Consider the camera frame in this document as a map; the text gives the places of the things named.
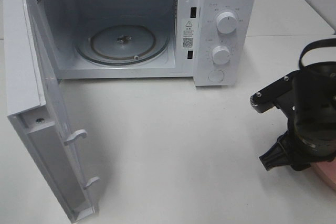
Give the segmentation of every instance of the sticker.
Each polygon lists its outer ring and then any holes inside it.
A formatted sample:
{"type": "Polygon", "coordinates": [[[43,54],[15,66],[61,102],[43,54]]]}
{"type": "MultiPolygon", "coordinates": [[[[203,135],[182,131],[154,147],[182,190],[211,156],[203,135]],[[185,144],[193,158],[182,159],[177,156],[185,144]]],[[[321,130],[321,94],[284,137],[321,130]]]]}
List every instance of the sticker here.
{"type": "Polygon", "coordinates": [[[181,23],[182,47],[184,49],[194,49],[198,19],[183,18],[181,23]]]}

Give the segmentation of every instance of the pink object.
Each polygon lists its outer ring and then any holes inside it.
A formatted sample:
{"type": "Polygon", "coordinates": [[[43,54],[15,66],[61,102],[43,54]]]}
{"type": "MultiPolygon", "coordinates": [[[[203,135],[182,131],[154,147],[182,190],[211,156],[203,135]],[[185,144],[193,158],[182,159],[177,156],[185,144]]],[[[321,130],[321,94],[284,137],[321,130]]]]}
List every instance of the pink object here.
{"type": "Polygon", "coordinates": [[[314,171],[334,190],[336,190],[336,160],[311,164],[314,171]]]}

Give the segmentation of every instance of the microwave control panel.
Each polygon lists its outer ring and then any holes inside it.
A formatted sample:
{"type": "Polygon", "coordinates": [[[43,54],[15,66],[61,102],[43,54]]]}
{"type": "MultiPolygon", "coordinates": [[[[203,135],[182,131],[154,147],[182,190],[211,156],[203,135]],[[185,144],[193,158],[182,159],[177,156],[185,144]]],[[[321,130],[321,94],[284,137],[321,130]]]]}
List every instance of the microwave control panel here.
{"type": "Polygon", "coordinates": [[[254,0],[204,0],[194,80],[197,86],[231,85],[254,0]]]}

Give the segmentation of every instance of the white countertop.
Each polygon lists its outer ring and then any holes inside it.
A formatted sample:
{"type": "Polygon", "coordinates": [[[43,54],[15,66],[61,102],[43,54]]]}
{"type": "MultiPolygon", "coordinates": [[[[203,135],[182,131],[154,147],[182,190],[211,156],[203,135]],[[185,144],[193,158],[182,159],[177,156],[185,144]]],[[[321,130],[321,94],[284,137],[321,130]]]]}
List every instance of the white countertop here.
{"type": "MultiPolygon", "coordinates": [[[[247,31],[247,36],[331,34],[334,30],[305,0],[255,0],[247,31]]],[[[0,18],[0,39],[3,38],[0,18]]]]}
{"type": "MultiPolygon", "coordinates": [[[[80,223],[333,223],[336,194],[311,169],[265,171],[258,156],[286,130],[286,117],[249,104],[297,69],[306,44],[327,37],[248,37],[234,87],[195,88],[192,78],[63,80],[73,128],[89,134],[78,142],[85,173],[101,177],[90,188],[100,211],[80,223]]],[[[2,41],[0,49],[3,87],[2,41]]],[[[2,222],[69,223],[4,116],[0,125],[2,222]]]]}

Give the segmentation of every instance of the white microwave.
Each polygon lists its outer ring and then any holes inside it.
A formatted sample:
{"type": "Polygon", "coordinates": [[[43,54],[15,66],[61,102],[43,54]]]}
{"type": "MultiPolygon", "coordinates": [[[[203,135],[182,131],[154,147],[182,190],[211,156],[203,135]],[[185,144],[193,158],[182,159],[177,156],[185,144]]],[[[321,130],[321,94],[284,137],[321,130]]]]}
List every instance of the white microwave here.
{"type": "Polygon", "coordinates": [[[236,80],[254,0],[3,0],[8,118],[71,222],[92,213],[59,80],[236,80]]]}

